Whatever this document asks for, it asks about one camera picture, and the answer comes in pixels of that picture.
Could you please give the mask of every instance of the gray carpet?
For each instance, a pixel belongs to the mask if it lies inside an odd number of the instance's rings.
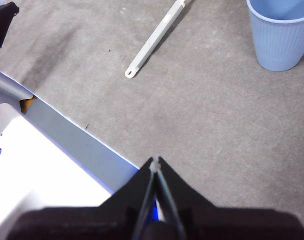
[[[304,57],[257,63],[245,0],[192,0],[124,72],[172,0],[16,0],[0,70],[140,166],[163,156],[218,206],[304,223]]]

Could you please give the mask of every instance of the hole in handle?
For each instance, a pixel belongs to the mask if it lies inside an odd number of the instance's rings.
[[[125,71],[125,76],[128,78],[128,79],[131,79],[135,76],[135,74],[138,72],[139,68],[137,67],[136,69],[132,69],[130,67],[128,67],[128,69]]]

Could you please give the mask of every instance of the blue trash bin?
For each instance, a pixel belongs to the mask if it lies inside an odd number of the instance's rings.
[[[304,0],[246,0],[258,63],[281,72],[304,54]]]

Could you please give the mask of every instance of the gray panel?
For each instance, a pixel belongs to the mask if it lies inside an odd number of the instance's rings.
[[[133,164],[40,99],[33,102],[25,116],[110,192],[118,190],[137,171]]]

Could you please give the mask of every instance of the white stick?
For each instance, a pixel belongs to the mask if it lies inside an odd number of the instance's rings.
[[[184,7],[185,7],[184,0],[175,1],[173,6],[170,8],[170,10],[164,16],[162,21],[158,24],[158,26],[156,27],[154,32],[148,38],[146,43],[143,45],[141,50],[138,52],[136,57],[131,62],[128,69],[125,71],[125,76],[128,79],[133,78],[135,76],[135,74],[139,71],[139,69],[142,67],[144,62],[149,57],[149,55],[152,53],[152,51],[158,45],[158,43],[163,38],[163,36],[166,34],[166,32],[169,30],[170,26],[177,19],[177,17],[179,16],[179,14],[181,13],[181,11],[183,10]]]

